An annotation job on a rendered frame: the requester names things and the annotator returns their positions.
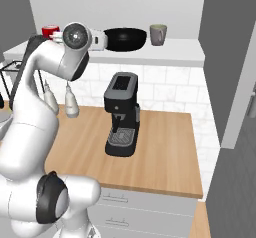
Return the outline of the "grey round dish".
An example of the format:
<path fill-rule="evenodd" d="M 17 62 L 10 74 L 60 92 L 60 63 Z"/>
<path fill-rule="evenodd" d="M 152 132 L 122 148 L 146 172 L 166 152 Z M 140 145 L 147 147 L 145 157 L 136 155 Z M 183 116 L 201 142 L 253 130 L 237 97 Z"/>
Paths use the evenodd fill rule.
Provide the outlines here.
<path fill-rule="evenodd" d="M 13 114 L 8 111 L 0 111 L 0 127 L 11 122 L 13 119 Z"/>

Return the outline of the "grey cabinet door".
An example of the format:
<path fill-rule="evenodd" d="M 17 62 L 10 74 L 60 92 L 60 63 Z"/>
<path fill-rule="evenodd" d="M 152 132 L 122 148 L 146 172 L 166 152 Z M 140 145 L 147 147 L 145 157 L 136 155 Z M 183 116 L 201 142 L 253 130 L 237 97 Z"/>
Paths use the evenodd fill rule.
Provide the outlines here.
<path fill-rule="evenodd" d="M 221 147 L 234 149 L 256 84 L 256 22 L 237 85 Z"/>

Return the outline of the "white hanging utensil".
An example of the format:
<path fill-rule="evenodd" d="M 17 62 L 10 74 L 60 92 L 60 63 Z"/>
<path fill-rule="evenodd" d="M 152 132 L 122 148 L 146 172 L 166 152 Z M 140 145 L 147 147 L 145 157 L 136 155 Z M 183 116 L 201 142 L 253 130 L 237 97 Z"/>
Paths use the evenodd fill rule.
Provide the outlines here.
<path fill-rule="evenodd" d="M 59 106 L 57 104 L 57 100 L 48 83 L 44 84 L 44 101 L 51 107 L 56 115 L 59 114 Z"/>
<path fill-rule="evenodd" d="M 66 84 L 65 113 L 69 118 L 79 115 L 79 106 L 69 84 Z"/>

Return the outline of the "grey drawer front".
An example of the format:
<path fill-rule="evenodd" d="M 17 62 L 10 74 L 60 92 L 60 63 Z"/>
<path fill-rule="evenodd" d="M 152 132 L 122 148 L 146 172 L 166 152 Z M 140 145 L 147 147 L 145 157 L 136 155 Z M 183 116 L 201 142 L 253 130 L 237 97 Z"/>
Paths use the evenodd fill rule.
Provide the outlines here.
<path fill-rule="evenodd" d="M 120 203 L 102 200 L 102 196 L 108 194 L 118 197 L 123 195 L 125 198 L 129 199 L 129 202 Z M 125 207 L 130 209 L 148 210 L 193 217 L 197 200 L 194 198 L 179 196 L 102 188 L 98 203 L 108 206 Z"/>
<path fill-rule="evenodd" d="M 193 218 L 171 213 L 95 205 L 88 209 L 102 238 L 189 238 Z M 105 220 L 125 219 L 129 227 L 108 225 Z"/>

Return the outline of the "grey wall cupboard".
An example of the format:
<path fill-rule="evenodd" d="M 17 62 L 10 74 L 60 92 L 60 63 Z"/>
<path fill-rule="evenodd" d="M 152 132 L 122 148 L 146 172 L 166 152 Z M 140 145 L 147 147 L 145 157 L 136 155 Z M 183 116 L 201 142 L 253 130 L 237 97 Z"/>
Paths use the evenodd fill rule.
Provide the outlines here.
<path fill-rule="evenodd" d="M 30 0 L 0 0 L 0 62 L 4 53 L 36 33 Z"/>

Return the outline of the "grey tall cabinet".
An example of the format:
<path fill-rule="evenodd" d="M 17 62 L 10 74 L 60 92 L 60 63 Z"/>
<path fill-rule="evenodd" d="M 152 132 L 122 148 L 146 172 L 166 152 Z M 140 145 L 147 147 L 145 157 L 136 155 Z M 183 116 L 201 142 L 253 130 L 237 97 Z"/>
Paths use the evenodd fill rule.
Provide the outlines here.
<path fill-rule="evenodd" d="M 219 139 L 256 23 L 256 0 L 204 0 L 199 41 Z M 256 117 L 242 117 L 236 145 L 219 151 L 206 199 L 211 238 L 256 238 Z"/>

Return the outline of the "black pan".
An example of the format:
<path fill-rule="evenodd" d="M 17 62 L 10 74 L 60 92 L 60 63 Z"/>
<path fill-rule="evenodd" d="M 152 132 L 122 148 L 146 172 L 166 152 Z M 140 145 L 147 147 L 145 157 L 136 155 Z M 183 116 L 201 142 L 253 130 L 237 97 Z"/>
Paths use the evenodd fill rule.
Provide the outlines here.
<path fill-rule="evenodd" d="M 138 28 L 111 28 L 104 31 L 108 38 L 107 50 L 129 52 L 141 49 L 147 38 L 147 33 Z"/>

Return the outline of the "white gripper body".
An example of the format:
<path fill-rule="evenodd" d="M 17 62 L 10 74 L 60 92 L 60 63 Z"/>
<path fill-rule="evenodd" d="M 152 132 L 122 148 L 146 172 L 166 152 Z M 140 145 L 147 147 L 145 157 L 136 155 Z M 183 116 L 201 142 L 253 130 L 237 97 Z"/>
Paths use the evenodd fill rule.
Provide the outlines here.
<path fill-rule="evenodd" d="M 104 31 L 100 32 L 99 35 L 99 46 L 101 50 L 104 50 L 108 46 L 108 36 L 105 34 Z"/>

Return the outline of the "white wall shelf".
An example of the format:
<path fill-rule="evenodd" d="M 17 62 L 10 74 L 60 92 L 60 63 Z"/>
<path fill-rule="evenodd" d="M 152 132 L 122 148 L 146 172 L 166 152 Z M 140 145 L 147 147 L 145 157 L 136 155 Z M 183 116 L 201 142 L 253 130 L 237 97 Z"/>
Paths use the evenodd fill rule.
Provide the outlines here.
<path fill-rule="evenodd" d="M 205 55 L 198 40 L 166 39 L 163 46 L 152 46 L 149 39 L 136 51 L 89 51 L 90 63 L 202 67 Z"/>

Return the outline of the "black coffee machine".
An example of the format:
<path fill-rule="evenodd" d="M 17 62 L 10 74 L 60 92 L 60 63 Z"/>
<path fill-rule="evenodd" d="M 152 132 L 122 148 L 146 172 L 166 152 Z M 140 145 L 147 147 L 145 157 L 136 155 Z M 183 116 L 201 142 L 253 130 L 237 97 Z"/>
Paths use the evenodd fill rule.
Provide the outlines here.
<path fill-rule="evenodd" d="M 137 91 L 136 74 L 117 72 L 104 93 L 104 109 L 112 118 L 105 145 L 105 152 L 110 156 L 130 157 L 135 152 L 140 127 Z"/>

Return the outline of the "red mug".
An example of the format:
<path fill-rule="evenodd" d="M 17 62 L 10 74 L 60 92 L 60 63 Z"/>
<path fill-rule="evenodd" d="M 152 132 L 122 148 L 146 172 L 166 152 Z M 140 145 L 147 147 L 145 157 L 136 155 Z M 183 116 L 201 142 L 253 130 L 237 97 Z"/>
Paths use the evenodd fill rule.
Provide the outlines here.
<path fill-rule="evenodd" d="M 42 27 L 42 35 L 44 38 L 52 39 L 54 32 L 59 32 L 60 28 L 56 25 L 47 25 Z"/>

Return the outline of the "grey green mug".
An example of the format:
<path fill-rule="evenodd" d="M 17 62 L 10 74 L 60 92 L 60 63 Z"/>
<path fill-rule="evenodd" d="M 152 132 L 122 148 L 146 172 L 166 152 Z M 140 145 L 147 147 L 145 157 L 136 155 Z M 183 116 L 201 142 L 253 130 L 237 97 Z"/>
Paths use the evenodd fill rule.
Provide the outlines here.
<path fill-rule="evenodd" d="M 165 42 L 167 26 L 164 24 L 153 24 L 150 26 L 150 40 L 153 46 L 162 46 Z"/>

